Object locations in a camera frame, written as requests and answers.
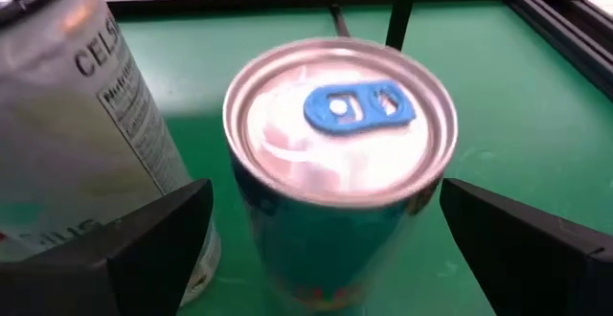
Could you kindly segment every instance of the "nutrition label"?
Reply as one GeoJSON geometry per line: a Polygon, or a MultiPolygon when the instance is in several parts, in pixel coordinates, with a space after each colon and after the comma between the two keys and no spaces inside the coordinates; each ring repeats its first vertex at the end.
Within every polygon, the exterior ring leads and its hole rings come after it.
{"type": "Polygon", "coordinates": [[[164,120],[129,52],[114,81],[98,98],[162,193],[189,182],[164,120]]]}

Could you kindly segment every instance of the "blue can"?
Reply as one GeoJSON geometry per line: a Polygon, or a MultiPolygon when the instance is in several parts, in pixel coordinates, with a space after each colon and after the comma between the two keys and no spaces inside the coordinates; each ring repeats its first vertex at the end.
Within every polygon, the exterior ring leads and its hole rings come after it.
{"type": "Polygon", "coordinates": [[[251,61],[223,121],[261,262],[315,311],[363,301],[394,233],[430,200],[458,130],[453,101],[423,66],[351,38],[251,61]]]}

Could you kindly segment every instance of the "green surface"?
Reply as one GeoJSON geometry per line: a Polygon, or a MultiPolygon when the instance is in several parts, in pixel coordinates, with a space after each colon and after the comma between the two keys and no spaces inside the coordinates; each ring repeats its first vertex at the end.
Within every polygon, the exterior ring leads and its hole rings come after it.
{"type": "MultiPolygon", "coordinates": [[[[382,42],[388,8],[347,8],[352,35],[382,42]]],[[[326,11],[122,22],[194,177],[209,177],[223,256],[189,315],[270,315],[221,123],[223,94],[250,58],[287,41],[334,35],[326,11]]],[[[405,53],[456,102],[460,141],[446,172],[613,234],[613,106],[501,3],[415,8],[405,53]]],[[[401,244],[368,315],[492,315],[437,202],[401,244]]]]}

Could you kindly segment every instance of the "silver can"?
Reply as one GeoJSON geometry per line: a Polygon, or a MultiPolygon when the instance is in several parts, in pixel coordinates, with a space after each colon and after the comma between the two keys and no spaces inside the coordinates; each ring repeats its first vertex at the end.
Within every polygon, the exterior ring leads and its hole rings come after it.
{"type": "Polygon", "coordinates": [[[223,121],[261,261],[308,310],[353,308],[451,159],[456,110],[403,54],[310,39],[251,61],[223,121]]]}
{"type": "Polygon", "coordinates": [[[103,0],[2,0],[0,26],[2,233],[36,254],[191,182],[103,0]]]}

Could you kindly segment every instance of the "blue pull tab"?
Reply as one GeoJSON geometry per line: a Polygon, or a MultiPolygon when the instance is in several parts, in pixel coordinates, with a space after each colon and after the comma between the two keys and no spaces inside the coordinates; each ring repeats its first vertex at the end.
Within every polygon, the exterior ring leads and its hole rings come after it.
{"type": "Polygon", "coordinates": [[[403,126],[416,117],[411,101],[391,80],[318,87],[306,97],[304,111],[310,125],[332,135],[403,126]],[[360,120],[352,100],[359,104],[360,120]],[[384,102],[391,104],[393,112],[387,113],[384,102]]]}

